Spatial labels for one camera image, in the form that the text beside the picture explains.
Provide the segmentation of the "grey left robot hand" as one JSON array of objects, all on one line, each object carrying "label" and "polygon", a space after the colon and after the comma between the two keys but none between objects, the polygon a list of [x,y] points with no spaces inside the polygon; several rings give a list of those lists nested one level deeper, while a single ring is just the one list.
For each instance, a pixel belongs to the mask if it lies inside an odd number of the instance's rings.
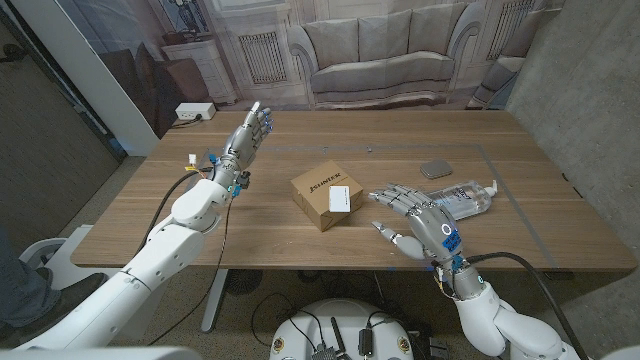
[{"label": "grey left robot hand", "polygon": [[271,109],[255,102],[244,122],[227,138],[215,165],[213,181],[223,188],[231,186],[254,161],[261,143],[273,131],[273,122]]}]

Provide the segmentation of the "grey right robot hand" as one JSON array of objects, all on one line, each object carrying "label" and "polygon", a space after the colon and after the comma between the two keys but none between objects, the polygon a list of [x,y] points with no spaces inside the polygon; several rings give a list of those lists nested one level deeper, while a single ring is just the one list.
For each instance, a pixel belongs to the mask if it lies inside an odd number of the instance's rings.
[{"label": "grey right robot hand", "polygon": [[415,260],[435,261],[447,271],[459,267],[463,249],[461,237],[454,217],[443,205],[414,188],[391,183],[368,197],[407,218],[413,236],[401,235],[378,221],[372,222],[402,253]]}]

